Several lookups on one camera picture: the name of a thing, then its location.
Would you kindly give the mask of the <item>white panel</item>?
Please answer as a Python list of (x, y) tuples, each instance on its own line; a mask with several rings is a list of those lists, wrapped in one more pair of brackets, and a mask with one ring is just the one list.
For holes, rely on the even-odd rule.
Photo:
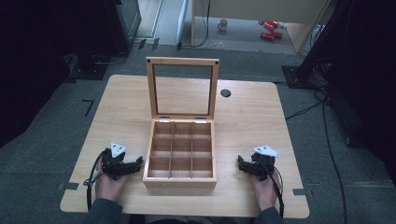
[(180, 39), (183, 33), (184, 29), (184, 24), (185, 24), (185, 19), (187, 15), (187, 10), (188, 10), (188, 5), (189, 5), (189, 0), (183, 0), (183, 4), (180, 10), (180, 14), (177, 20), (177, 38), (176, 38), (176, 43), (180, 43)]

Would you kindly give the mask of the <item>black stand base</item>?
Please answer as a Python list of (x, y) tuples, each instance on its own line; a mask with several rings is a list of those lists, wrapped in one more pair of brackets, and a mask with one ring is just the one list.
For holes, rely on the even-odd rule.
[(282, 72), (291, 89), (314, 89), (315, 85), (309, 80), (309, 75), (300, 66), (282, 65)]

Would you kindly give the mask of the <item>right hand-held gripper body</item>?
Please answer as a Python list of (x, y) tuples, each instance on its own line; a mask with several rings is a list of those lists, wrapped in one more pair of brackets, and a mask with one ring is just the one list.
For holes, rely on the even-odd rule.
[(255, 176), (257, 176), (260, 181), (263, 181), (268, 175), (274, 173), (275, 160), (280, 154), (269, 146), (254, 147), (253, 151), (254, 153), (251, 159), (256, 169)]

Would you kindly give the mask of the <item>wooden compartment box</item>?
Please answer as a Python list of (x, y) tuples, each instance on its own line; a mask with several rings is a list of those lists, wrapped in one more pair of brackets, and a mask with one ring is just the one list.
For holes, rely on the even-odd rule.
[(213, 189), (219, 60), (147, 57), (146, 67), (152, 121), (144, 184)]

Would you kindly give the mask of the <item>black cabinet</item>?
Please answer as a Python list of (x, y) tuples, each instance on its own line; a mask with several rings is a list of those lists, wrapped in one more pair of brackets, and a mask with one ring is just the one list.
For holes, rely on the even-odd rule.
[(106, 0), (106, 9), (116, 52), (127, 53), (141, 23), (137, 0)]

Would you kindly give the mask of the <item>person's right hand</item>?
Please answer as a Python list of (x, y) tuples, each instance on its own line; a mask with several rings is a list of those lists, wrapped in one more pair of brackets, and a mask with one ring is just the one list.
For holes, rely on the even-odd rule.
[(263, 181), (260, 181), (255, 175), (249, 175), (248, 178), (252, 184), (260, 209), (263, 211), (274, 207), (277, 199), (275, 183), (281, 187), (278, 175), (267, 177)]

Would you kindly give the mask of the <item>black angled floor tape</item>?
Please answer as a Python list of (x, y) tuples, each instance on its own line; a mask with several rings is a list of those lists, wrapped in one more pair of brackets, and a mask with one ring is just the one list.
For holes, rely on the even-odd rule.
[(92, 110), (92, 106), (94, 104), (94, 100), (89, 100), (89, 99), (82, 99), (83, 103), (88, 103), (88, 108), (84, 114), (84, 117), (88, 117), (88, 115), (90, 114), (91, 110)]

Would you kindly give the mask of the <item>person's left hand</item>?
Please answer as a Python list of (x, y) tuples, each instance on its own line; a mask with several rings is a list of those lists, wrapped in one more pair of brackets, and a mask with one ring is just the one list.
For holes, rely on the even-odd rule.
[(117, 202), (129, 178), (128, 175), (123, 175), (114, 180), (106, 174), (100, 175), (95, 181), (95, 198)]

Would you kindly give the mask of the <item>black floor plate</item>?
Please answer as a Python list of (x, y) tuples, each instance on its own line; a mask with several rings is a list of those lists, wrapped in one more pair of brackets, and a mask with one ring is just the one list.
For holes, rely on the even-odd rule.
[(76, 64), (72, 69), (69, 78), (86, 79), (86, 80), (102, 80), (106, 73), (106, 64), (94, 64), (91, 67), (84, 67), (81, 64)]

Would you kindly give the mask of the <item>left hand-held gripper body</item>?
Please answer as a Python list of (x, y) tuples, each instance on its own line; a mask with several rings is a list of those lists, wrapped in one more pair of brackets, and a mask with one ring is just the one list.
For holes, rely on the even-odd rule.
[(104, 151), (102, 171), (113, 180), (117, 180), (122, 175), (128, 175), (131, 172), (130, 167), (123, 162), (126, 150), (126, 147), (111, 142), (110, 148), (106, 148)]

